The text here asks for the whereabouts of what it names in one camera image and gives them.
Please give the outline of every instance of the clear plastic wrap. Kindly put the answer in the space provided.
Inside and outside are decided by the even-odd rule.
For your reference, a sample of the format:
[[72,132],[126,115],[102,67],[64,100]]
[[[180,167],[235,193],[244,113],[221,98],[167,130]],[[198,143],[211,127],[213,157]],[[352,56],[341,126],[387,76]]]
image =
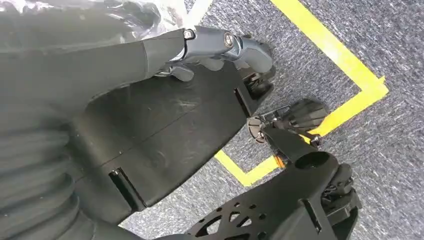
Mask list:
[[184,0],[0,0],[0,53],[129,43],[192,28],[186,21]]

